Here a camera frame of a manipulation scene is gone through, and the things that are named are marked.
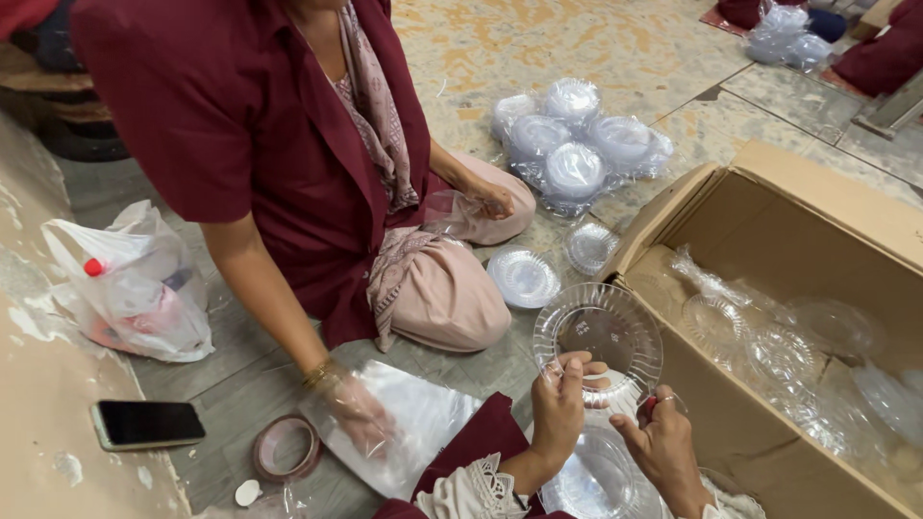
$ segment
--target white plastic bag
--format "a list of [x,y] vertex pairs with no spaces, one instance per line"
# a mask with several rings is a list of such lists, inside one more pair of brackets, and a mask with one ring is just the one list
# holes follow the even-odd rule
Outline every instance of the white plastic bag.
[[384,444],[357,450],[321,399],[309,397],[299,409],[324,445],[369,487],[386,498],[410,501],[423,471],[483,402],[375,360],[352,376],[394,419],[395,432]]
[[102,231],[51,220],[42,233],[70,279],[52,295],[92,341],[169,362],[214,351],[202,274],[150,200],[128,206]]

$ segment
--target smartphone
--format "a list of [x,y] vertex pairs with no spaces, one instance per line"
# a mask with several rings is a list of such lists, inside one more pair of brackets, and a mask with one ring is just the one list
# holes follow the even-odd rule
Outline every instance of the smartphone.
[[192,404],[100,400],[90,413],[100,445],[108,452],[191,445],[205,439]]

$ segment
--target red bottle cap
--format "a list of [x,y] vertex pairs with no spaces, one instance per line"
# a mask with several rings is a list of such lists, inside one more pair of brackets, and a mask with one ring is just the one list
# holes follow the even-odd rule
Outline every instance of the red bottle cap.
[[102,274],[102,263],[96,258],[91,258],[83,264],[83,271],[91,278]]

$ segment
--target cardboard box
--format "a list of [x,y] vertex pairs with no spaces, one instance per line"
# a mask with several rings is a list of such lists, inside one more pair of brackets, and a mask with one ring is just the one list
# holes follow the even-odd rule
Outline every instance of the cardboard box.
[[696,291],[669,267],[687,243],[702,267],[776,301],[828,296],[865,309],[889,337],[874,360],[895,375],[923,368],[923,212],[751,141],[729,166],[699,166],[644,206],[599,276],[658,319],[661,382],[689,407],[700,465],[770,518],[919,519],[694,345],[681,308]]

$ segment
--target box flap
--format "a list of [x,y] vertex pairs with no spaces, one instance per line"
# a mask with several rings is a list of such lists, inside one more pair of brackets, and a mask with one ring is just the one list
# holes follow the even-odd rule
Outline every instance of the box flap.
[[758,140],[731,166],[923,274],[923,211]]
[[625,234],[618,240],[618,246],[609,256],[609,261],[599,271],[599,280],[604,281],[613,273],[627,272],[677,215],[687,209],[691,205],[689,203],[702,193],[702,187],[715,172],[720,170],[721,166],[718,163],[702,164],[657,193],[638,211]]

